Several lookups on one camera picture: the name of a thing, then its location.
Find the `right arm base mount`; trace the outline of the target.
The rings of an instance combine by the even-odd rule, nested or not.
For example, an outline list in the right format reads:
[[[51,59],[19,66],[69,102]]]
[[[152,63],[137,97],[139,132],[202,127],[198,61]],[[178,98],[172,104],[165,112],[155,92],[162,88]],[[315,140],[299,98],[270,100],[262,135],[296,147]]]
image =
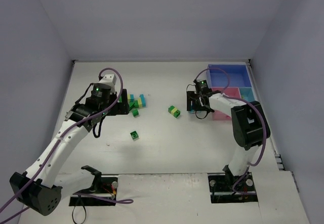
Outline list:
[[[258,202],[256,188],[251,173],[248,173],[234,188],[225,174],[209,174],[208,184],[212,204]]]

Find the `small green lego brick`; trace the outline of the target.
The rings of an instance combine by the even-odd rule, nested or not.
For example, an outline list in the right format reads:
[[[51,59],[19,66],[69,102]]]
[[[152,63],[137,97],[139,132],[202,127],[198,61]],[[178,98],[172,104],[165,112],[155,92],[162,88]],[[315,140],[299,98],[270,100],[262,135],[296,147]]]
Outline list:
[[[137,109],[132,110],[133,117],[139,116],[139,111]]]

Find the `dark green lego brick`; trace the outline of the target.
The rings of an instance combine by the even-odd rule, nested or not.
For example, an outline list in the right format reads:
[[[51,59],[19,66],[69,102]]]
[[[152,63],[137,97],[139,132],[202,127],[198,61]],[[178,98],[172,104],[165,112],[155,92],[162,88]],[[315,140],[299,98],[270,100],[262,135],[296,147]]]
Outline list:
[[[132,137],[132,140],[137,140],[138,138],[139,138],[139,135],[138,135],[138,133],[136,132],[136,131],[132,131],[131,133],[130,133],[130,135],[131,135],[131,137]]]

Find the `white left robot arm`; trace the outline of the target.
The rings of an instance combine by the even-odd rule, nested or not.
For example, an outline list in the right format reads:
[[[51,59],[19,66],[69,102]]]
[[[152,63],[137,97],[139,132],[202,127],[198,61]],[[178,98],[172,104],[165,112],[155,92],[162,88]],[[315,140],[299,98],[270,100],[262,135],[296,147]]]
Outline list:
[[[14,198],[43,216],[51,214],[61,199],[83,189],[97,189],[101,173],[83,166],[66,180],[58,173],[76,146],[89,134],[100,136],[103,120],[107,116],[127,115],[129,106],[127,90],[117,92],[116,81],[121,75],[100,73],[99,81],[91,83],[91,95],[82,95],[67,112],[65,119],[52,141],[36,161],[23,173],[15,172],[10,178]]]

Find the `green yellow lego stack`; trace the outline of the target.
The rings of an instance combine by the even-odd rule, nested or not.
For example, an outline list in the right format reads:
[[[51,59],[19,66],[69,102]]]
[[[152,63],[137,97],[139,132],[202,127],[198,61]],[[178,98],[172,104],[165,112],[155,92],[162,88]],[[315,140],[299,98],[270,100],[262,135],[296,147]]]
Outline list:
[[[178,118],[181,114],[181,111],[173,105],[168,108],[168,112],[175,118]]]

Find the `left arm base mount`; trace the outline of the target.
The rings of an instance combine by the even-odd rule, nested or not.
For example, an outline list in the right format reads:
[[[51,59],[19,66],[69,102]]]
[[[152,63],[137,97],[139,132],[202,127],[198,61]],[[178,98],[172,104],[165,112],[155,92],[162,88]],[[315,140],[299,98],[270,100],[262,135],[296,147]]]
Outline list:
[[[72,195],[68,199],[68,206],[84,206],[84,207],[98,207],[98,206],[115,206],[116,204],[113,202],[104,201],[101,199],[109,199],[116,200],[117,190],[114,186],[113,182],[118,183],[117,175],[103,175],[101,177],[101,183],[97,186],[96,190],[81,190],[80,192],[83,194],[94,195],[98,198],[93,198],[89,196],[78,196]]]

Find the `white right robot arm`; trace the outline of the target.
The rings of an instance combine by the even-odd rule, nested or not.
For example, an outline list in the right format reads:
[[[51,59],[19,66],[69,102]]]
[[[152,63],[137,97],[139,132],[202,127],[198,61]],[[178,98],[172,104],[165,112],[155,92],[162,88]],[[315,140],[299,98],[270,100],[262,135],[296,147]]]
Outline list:
[[[224,171],[242,176],[250,166],[257,166],[264,154],[270,129],[258,101],[230,97],[223,91],[214,91],[206,80],[194,80],[195,90],[187,91],[187,111],[220,111],[232,122],[233,137],[237,144],[233,157]]]

